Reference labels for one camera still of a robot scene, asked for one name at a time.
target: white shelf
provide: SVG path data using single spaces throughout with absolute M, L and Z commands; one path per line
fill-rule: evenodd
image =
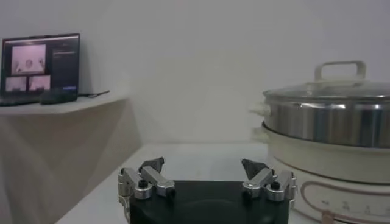
M 30 104 L 15 107 L 0 107 L 0 116 L 65 114 L 96 107 L 129 98 L 129 93 L 108 93 L 97 98 L 79 97 L 77 101 L 57 105 Z

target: black cable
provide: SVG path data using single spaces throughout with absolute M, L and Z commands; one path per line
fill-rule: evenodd
M 87 97 L 87 98 L 96 98 L 98 96 L 101 96 L 103 94 L 109 93 L 110 90 L 101 92 L 101 93 L 79 93 L 79 97 Z

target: laptop display image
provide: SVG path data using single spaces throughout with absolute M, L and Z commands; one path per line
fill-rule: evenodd
M 78 93 L 80 35 L 2 41 L 2 97 L 37 96 L 54 89 Z

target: table surface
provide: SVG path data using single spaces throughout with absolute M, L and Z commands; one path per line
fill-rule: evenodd
M 94 223 L 127 224 L 118 202 L 118 172 L 122 167 L 137 169 L 145 160 L 163 156 L 161 174 L 171 180 L 247 180 L 241 159 L 265 162 L 267 147 L 263 144 L 146 144 L 119 166 L 98 187 L 81 200 L 57 224 Z M 313 224 L 292 212 L 290 224 Z

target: pot handle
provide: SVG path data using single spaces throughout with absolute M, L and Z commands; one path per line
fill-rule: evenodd
M 322 78 L 322 68 L 328 65 L 356 65 L 357 71 L 353 78 L 349 79 L 340 79 L 340 78 L 330 78 L 324 79 Z M 366 64 L 363 61 L 331 61 L 321 64 L 316 67 L 316 71 L 314 73 L 314 82 L 322 83 L 322 82 L 359 82 L 363 81 L 366 78 Z

